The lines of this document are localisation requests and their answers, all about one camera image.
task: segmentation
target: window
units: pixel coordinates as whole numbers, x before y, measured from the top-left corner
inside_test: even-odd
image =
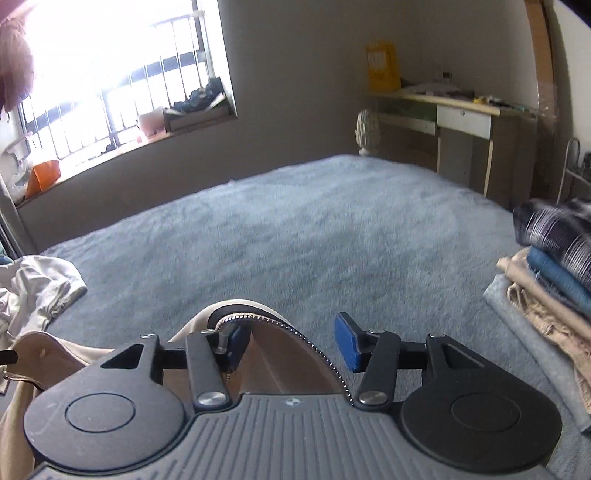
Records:
[[[27,31],[35,86],[22,124],[63,168],[135,140],[138,115],[213,77],[196,0],[46,0]]]

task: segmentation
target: plaid shirt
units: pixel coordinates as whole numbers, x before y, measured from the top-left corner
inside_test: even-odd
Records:
[[[513,211],[515,239],[546,252],[591,291],[591,202],[529,200]]]

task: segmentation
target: metal screw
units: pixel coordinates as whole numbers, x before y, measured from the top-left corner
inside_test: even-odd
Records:
[[[222,392],[205,392],[199,395],[197,401],[204,407],[219,407],[228,398]]]
[[[378,406],[388,401],[388,396],[379,390],[368,390],[359,396],[359,401],[363,405]]]

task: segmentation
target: white carved bedpost finial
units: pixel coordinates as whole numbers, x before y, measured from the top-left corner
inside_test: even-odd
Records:
[[[366,108],[357,116],[355,138],[359,145],[359,155],[375,155],[381,139],[378,114]]]

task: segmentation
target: metal zipper teeth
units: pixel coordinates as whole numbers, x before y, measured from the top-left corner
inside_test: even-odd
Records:
[[[221,319],[217,323],[216,330],[220,330],[227,323],[239,322],[240,320],[248,320],[249,322],[270,323],[270,324],[272,324],[276,327],[282,328],[282,329],[288,331],[290,334],[298,337],[299,340],[304,342],[308,347],[312,348],[314,353],[316,353],[316,355],[321,357],[321,359],[329,366],[329,368],[333,371],[335,376],[339,379],[339,382],[340,382],[341,386],[343,387],[345,394],[347,395],[347,401],[349,402],[349,404],[353,405],[353,395],[351,394],[351,390],[347,386],[347,382],[345,381],[343,376],[340,374],[340,372],[337,370],[334,363],[332,361],[330,361],[330,358],[328,358],[322,350],[320,350],[314,343],[312,343],[312,341],[310,341],[310,339],[308,337],[306,337],[305,335],[300,333],[298,330],[296,330],[295,328],[293,328],[292,326],[290,326],[286,323],[278,322],[277,320],[273,320],[268,317],[263,317],[262,315],[257,315],[255,313],[239,313],[239,314],[228,315],[227,317],[224,317],[223,319]]]

